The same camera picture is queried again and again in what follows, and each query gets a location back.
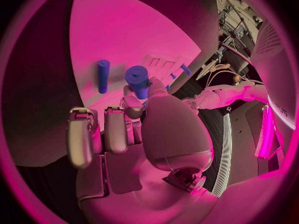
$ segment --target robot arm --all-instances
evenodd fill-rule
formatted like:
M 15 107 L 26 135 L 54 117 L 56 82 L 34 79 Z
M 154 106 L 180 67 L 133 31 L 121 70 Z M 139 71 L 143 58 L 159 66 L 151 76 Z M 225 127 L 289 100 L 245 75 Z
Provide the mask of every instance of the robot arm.
M 183 102 L 193 110 L 211 110 L 228 106 L 236 100 L 258 100 L 267 104 L 268 93 L 264 85 L 255 85 L 254 82 L 245 81 L 238 86 L 220 85 L 207 87 L 195 98 L 186 98 Z

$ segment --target pink light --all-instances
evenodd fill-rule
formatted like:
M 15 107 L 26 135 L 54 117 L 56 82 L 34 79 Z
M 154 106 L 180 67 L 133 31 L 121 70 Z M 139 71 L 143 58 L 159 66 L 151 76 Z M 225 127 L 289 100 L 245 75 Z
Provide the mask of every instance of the pink light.
M 264 109 L 262 129 L 259 142 L 254 156 L 258 158 L 268 158 L 273 143 L 274 120 L 272 110 L 269 106 Z

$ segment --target person's arm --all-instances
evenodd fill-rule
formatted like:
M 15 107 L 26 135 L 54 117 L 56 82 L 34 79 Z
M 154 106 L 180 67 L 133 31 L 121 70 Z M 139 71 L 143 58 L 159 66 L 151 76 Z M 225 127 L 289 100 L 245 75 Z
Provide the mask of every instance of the person's arm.
M 228 68 L 230 68 L 230 64 L 229 63 L 227 63 L 225 65 L 219 64 L 219 65 L 213 67 L 212 69 L 210 69 L 210 72 L 214 72 L 214 71 L 222 70 L 222 69 L 228 69 Z

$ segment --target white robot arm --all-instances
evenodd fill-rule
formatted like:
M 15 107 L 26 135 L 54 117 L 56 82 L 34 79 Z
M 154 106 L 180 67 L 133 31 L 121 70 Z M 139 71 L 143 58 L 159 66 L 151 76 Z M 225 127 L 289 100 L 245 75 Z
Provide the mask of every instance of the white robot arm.
M 183 102 L 197 114 L 197 109 L 211 110 L 225 107 L 236 100 L 258 100 L 267 104 L 268 93 L 264 85 L 255 85 L 254 82 L 244 81 L 238 86 L 219 85 L 207 87 L 195 98 L 185 98 Z

